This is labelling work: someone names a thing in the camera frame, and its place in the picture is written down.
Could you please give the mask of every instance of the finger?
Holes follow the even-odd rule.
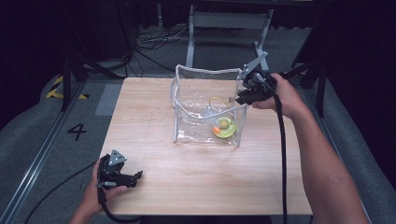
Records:
[[[116,197],[117,195],[122,194],[123,192],[125,192],[128,188],[126,186],[119,186],[116,187],[114,189],[108,189],[106,190],[105,194],[106,194],[106,198],[109,200],[113,197]]]
[[[281,79],[285,79],[283,78],[280,74],[278,73],[272,73],[271,77],[273,77],[274,79],[276,79],[277,81],[280,81]]]
[[[258,108],[258,109],[274,109],[275,101],[274,101],[274,98],[271,97],[265,101],[254,102],[251,106],[253,108]]]
[[[92,170],[92,179],[96,179],[98,177],[98,170],[99,170],[100,159],[98,159],[93,166]]]

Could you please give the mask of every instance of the wooden table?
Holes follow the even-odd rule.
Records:
[[[282,214],[280,132],[276,113],[249,108],[240,147],[174,143],[170,78],[126,78],[101,156],[128,158],[123,174],[143,170],[135,189],[110,201],[123,215]],[[208,87],[229,80],[190,79]],[[285,119],[289,214],[312,214],[304,194],[294,128]]]

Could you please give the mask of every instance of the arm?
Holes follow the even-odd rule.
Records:
[[[294,124],[300,147],[305,194],[317,223],[368,223],[356,186],[347,168],[327,142],[298,92],[278,74],[276,94],[283,115]],[[254,108],[275,109],[273,98]]]
[[[97,174],[99,169],[99,163],[100,160],[98,160],[93,166],[92,180],[85,189],[84,197],[82,198],[81,203],[79,204],[75,214],[70,219],[69,224],[89,223],[91,217],[102,209],[102,206],[98,202],[98,194],[96,188],[96,185],[98,184]],[[105,195],[106,198],[109,200],[125,192],[126,190],[127,188],[125,186],[119,186],[109,190],[105,189]]]

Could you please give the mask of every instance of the number 4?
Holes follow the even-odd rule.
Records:
[[[86,133],[87,132],[87,131],[83,131],[82,128],[84,128],[84,124],[80,123],[80,124],[76,125],[75,127],[69,129],[67,132],[68,133],[76,133],[77,136],[76,136],[75,141],[78,141],[79,135],[81,133]]]

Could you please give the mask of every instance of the clear plastic container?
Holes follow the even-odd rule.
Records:
[[[209,71],[176,67],[170,98],[175,109],[174,142],[220,143],[240,146],[247,105],[235,101],[241,88],[239,68]],[[217,80],[231,77],[235,81]]]

